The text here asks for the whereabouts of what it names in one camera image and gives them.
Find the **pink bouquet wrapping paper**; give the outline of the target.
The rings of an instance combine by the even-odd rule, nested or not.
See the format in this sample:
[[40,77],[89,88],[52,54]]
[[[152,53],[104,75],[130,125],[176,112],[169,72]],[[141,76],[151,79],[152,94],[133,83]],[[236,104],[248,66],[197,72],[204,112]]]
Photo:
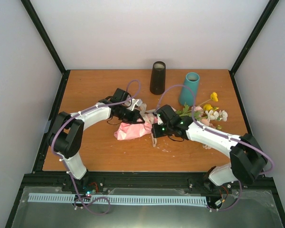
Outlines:
[[135,139],[134,137],[135,126],[138,126],[138,124],[121,123],[118,130],[114,133],[114,137],[119,141]]

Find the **cream printed ribbon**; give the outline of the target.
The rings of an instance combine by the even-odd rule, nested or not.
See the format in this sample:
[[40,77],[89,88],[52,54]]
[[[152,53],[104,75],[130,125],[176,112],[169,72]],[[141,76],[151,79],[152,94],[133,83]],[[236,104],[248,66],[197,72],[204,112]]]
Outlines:
[[140,123],[138,126],[134,127],[134,137],[140,138],[149,134],[151,136],[152,146],[156,147],[157,140],[152,133],[152,125],[157,123],[157,118],[153,114],[155,110],[147,110],[147,104],[143,103],[141,100],[139,100],[138,104],[135,104],[134,109],[140,112],[142,119],[145,121],[145,123]]

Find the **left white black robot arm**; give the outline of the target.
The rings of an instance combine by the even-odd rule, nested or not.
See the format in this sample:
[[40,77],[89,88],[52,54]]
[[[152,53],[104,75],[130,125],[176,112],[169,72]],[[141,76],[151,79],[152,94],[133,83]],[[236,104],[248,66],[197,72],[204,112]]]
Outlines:
[[118,88],[112,96],[99,100],[83,111],[71,114],[60,112],[57,115],[47,143],[64,163],[67,173],[73,176],[72,184],[78,191],[85,191],[89,187],[89,179],[85,176],[87,168],[79,154],[84,130],[112,117],[128,124],[143,124],[144,119],[137,109],[142,104],[141,99],[132,98],[127,91]]

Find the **artificial flower bunch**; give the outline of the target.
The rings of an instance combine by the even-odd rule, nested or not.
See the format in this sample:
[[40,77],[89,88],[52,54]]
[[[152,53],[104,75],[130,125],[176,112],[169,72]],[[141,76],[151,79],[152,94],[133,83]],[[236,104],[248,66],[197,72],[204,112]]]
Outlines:
[[200,121],[202,124],[217,130],[221,130],[222,127],[220,125],[214,125],[212,122],[226,122],[228,119],[228,113],[225,110],[220,110],[217,106],[211,105],[209,103],[210,101],[219,101],[218,94],[216,92],[210,94],[210,99],[195,107],[185,104],[183,105],[182,109],[176,110],[175,112],[179,116],[191,116],[193,113],[195,119]]

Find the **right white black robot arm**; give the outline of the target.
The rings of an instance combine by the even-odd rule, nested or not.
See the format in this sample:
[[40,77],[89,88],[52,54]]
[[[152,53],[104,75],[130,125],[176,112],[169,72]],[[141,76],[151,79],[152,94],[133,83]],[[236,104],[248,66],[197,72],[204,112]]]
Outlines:
[[210,168],[203,177],[203,185],[209,192],[220,186],[239,181],[253,184],[268,162],[253,135],[232,135],[213,129],[193,117],[179,116],[170,105],[156,112],[158,122],[152,125],[154,138],[175,136],[180,141],[199,142],[211,147],[230,159],[222,166]]

